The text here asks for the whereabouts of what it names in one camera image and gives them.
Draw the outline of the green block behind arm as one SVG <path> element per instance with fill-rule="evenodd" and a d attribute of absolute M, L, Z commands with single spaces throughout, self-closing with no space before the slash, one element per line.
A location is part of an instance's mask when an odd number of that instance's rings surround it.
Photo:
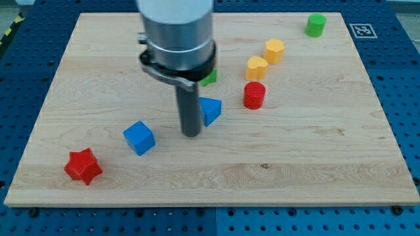
<path fill-rule="evenodd" d="M 209 83 L 216 83 L 216 82 L 217 82 L 217 68 L 214 68 L 207 77 L 199 81 L 200 85 L 203 87 L 206 87 Z"/>

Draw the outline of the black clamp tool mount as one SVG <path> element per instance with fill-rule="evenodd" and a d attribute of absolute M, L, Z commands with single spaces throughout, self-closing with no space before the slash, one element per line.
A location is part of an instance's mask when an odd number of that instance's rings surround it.
<path fill-rule="evenodd" d="M 165 68 L 154 61 L 152 55 L 148 52 L 148 49 L 139 56 L 139 59 L 142 64 L 143 72 L 147 73 L 149 76 L 162 83 L 180 87 L 188 92 L 192 92 L 194 84 L 207 77 L 215 67 L 217 46 L 214 41 L 211 42 L 211 49 L 211 55 L 204 63 L 189 70 Z"/>

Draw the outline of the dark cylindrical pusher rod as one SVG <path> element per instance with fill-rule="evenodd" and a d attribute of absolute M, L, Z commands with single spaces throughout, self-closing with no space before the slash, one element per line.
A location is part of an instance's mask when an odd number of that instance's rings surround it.
<path fill-rule="evenodd" d="M 183 135 L 195 137 L 201 132 L 201 115 L 198 84 L 194 83 L 191 91 L 177 87 L 178 114 Z"/>

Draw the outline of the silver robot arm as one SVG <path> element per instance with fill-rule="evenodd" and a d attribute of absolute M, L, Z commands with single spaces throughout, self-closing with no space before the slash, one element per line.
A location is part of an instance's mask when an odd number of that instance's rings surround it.
<path fill-rule="evenodd" d="M 215 67 L 213 0 L 137 0 L 143 72 L 175 88 L 183 135 L 201 131 L 198 83 Z"/>

